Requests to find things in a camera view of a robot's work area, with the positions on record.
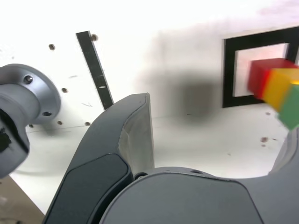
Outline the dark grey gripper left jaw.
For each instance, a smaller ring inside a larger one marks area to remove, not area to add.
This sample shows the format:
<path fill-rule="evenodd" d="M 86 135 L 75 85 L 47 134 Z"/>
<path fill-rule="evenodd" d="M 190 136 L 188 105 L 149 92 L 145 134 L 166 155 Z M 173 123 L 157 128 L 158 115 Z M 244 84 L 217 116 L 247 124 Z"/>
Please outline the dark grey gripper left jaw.
<path fill-rule="evenodd" d="M 133 94 L 88 128 L 57 189 L 46 224 L 97 224 L 112 200 L 154 168 L 150 95 Z"/>

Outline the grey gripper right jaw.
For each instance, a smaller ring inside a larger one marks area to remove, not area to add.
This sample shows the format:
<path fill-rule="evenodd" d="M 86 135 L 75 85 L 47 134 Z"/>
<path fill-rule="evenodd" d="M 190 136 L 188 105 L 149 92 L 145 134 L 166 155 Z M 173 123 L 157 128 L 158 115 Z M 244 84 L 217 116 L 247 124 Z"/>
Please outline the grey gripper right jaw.
<path fill-rule="evenodd" d="M 102 224 L 296 224 L 299 221 L 299 131 L 289 132 L 266 176 L 226 179 L 160 172 L 126 187 Z"/>

